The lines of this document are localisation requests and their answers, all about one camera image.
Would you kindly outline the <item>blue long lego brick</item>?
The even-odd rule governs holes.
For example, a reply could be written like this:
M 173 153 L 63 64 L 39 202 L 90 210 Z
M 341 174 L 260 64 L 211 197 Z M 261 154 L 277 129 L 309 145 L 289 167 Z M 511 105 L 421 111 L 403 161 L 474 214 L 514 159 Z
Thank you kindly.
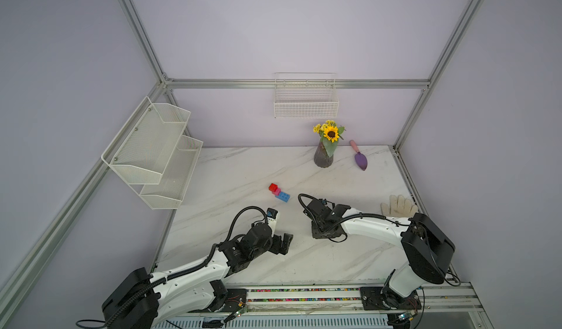
M 279 200 L 282 200 L 282 201 L 284 201 L 285 203 L 287 203 L 288 200 L 290 200 L 291 196 L 290 196 L 289 194 L 287 194 L 287 193 L 281 191 L 281 192 L 276 196 L 276 198 L 278 198 Z

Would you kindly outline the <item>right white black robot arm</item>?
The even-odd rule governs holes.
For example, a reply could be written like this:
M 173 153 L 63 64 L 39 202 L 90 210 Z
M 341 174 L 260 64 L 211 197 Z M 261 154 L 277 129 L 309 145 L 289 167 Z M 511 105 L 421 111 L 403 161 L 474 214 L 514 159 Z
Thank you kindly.
M 406 262 L 386 279 L 381 290 L 385 301 L 401 302 L 422 285 L 449 281 L 455 244 L 429 216 L 419 212 L 410 217 L 365 213 L 309 194 L 299 194 L 298 201 L 311 220 L 315 239 L 338 241 L 358 235 L 402 249 Z

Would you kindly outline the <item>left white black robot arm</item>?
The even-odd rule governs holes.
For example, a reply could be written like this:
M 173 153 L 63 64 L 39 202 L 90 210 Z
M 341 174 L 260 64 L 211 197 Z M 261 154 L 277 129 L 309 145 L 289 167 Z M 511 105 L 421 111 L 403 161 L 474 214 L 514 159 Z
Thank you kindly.
M 275 232 L 278 211 L 255 207 L 262 215 L 245 234 L 234 235 L 232 223 L 224 241 L 213 244 L 200 260 L 166 271 L 131 272 L 102 305 L 103 320 L 79 320 L 78 328 L 151 328 L 181 313 L 214 312 L 224 307 L 224 280 L 245 270 L 262 254 L 288 253 L 293 235 Z

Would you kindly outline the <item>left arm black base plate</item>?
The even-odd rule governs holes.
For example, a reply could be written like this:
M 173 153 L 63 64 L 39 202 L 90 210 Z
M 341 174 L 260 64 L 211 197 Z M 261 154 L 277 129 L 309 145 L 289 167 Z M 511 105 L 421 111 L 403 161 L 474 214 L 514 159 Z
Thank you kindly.
M 247 302 L 247 289 L 228 288 L 227 293 L 222 298 L 214 300 L 212 304 L 206 308 L 211 313 L 231 313 L 240 309 Z

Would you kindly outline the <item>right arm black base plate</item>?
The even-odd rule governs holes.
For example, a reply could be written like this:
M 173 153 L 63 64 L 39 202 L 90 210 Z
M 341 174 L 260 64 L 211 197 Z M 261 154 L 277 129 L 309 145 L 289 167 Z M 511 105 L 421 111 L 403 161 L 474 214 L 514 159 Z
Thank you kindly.
M 421 303 L 416 291 L 401 297 L 387 287 L 360 287 L 360 298 L 366 311 L 420 310 Z

